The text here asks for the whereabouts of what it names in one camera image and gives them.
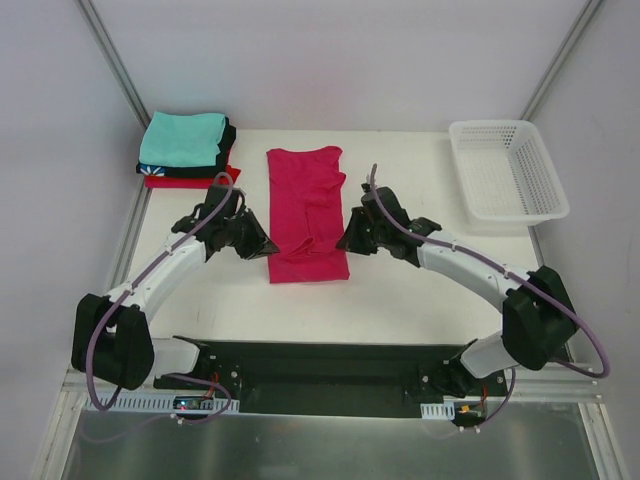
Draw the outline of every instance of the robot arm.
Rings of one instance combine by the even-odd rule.
[[[515,365],[539,370],[577,331],[571,319],[520,283],[497,273],[487,261],[463,253],[461,250],[468,252],[470,249],[459,244],[440,225],[425,218],[409,219],[391,189],[377,188],[383,207],[401,226],[433,243],[417,240],[397,229],[382,213],[370,185],[363,184],[362,187],[365,192],[362,206],[352,209],[351,220],[338,248],[362,255],[375,254],[379,247],[385,248],[394,258],[451,278],[502,313],[502,331],[470,342],[429,375],[429,383],[443,394],[464,397],[477,387],[480,379]],[[504,266],[495,260],[489,262]],[[508,271],[573,311],[564,285],[552,269],[543,266],[536,272],[529,272],[509,267]]]
[[[123,294],[127,294],[126,298],[98,337],[93,360],[95,376],[134,390],[149,375],[197,374],[194,369],[208,368],[204,346],[180,337],[152,339],[149,323],[183,279],[223,247],[234,247],[243,259],[278,252],[253,212],[245,208],[239,189],[233,189],[221,210],[206,220],[224,201],[226,193],[226,187],[212,185],[205,202],[176,222],[160,250],[140,271],[102,297],[89,294],[80,301],[71,357],[74,368],[85,371],[91,335],[114,300]],[[200,230],[185,239],[185,234],[201,223]]]

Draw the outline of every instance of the white wall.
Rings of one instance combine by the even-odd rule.
[[[540,227],[544,258],[611,357],[605,400],[631,478],[640,478],[639,24],[640,2],[609,0],[535,119],[571,205]]]
[[[94,0],[147,109],[241,128],[517,118],[585,0]]]
[[[133,200],[141,127],[71,0],[0,6],[0,478],[28,478]]]

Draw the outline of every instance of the stack of folded clothes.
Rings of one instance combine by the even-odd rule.
[[[208,188],[229,165],[236,129],[221,113],[168,115],[156,112],[140,145],[136,171],[149,188]]]

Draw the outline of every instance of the metal frame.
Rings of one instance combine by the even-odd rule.
[[[131,80],[100,16],[91,0],[76,0],[90,30],[94,34],[96,43],[100,47],[106,62],[121,86],[136,118],[143,127],[150,121],[149,114]],[[585,35],[589,25],[601,11],[606,0],[587,0],[578,18],[565,37],[557,54],[538,83],[521,118],[531,120],[546,98],[550,87],[558,78],[567,60],[574,53],[579,41]],[[110,275],[110,286],[121,283],[129,270],[135,250],[144,213],[149,202],[150,192],[142,185],[137,192],[134,204],[128,218],[128,227],[121,242],[117,261]],[[529,229],[536,259],[542,264],[544,259],[537,233],[534,228]],[[96,381],[101,390],[111,391],[106,382]],[[54,411],[54,417],[44,439],[43,448],[38,457],[33,478],[44,480],[58,480],[61,478],[65,463],[70,454],[76,425],[86,402],[84,374],[69,370],[62,385],[61,393]],[[189,391],[155,390],[151,382],[146,382],[139,392],[133,395],[166,395],[189,394]],[[602,394],[598,382],[580,377],[558,365],[549,365],[540,372],[518,369],[518,382],[512,397],[514,402],[554,402],[577,403],[591,446],[591,452],[597,466],[598,474],[603,479],[627,479],[620,449],[615,441],[608,413],[603,404]]]

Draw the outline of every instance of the folded clothing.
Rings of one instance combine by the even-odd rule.
[[[233,183],[236,182],[240,176],[239,168],[233,168],[231,165],[227,165],[227,173],[231,176]],[[213,178],[170,178],[170,177],[156,177],[148,175],[144,177],[144,185],[147,188],[191,188],[191,189],[207,189],[213,183]],[[220,180],[221,185],[227,185],[226,178]]]
[[[346,254],[336,249],[344,233],[341,154],[338,147],[267,152],[270,237],[281,252],[268,259],[271,283],[349,278]]]
[[[218,173],[224,172],[229,160],[229,153],[233,143],[236,141],[236,128],[229,124],[229,119],[225,117],[225,126],[222,137],[218,143],[218,154],[210,165],[199,167],[168,167],[154,163],[140,161],[136,165],[136,172],[148,176],[172,177],[172,178],[214,178]]]
[[[221,113],[155,112],[140,145],[140,162],[159,167],[215,165],[225,121]]]

